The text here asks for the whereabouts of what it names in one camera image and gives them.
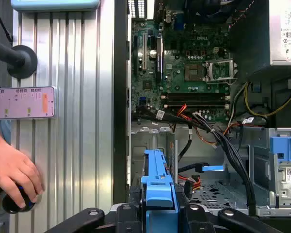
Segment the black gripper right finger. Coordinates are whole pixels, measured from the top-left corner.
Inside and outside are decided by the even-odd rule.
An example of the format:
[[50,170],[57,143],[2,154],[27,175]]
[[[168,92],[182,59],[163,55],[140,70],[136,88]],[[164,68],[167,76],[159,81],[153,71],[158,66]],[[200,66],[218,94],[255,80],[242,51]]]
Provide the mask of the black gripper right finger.
[[177,184],[180,233],[278,233],[278,229],[263,223],[256,217],[238,210],[225,208],[213,215],[205,207],[189,202],[184,188]]

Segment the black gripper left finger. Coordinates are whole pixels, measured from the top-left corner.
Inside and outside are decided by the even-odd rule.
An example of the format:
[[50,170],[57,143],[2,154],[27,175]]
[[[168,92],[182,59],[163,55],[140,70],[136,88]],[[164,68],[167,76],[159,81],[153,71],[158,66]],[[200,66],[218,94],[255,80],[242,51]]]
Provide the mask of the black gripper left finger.
[[129,201],[115,204],[106,214],[98,208],[87,208],[47,230],[48,233],[141,233],[142,189],[132,186]]

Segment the person hand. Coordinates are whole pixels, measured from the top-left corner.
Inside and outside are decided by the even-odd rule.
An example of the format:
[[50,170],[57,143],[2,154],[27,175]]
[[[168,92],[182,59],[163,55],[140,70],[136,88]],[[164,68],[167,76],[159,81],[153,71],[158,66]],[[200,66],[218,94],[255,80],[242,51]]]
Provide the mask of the person hand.
[[31,202],[44,192],[43,181],[34,163],[9,145],[0,133],[0,189],[8,194],[18,207],[25,207],[17,185],[23,187]]

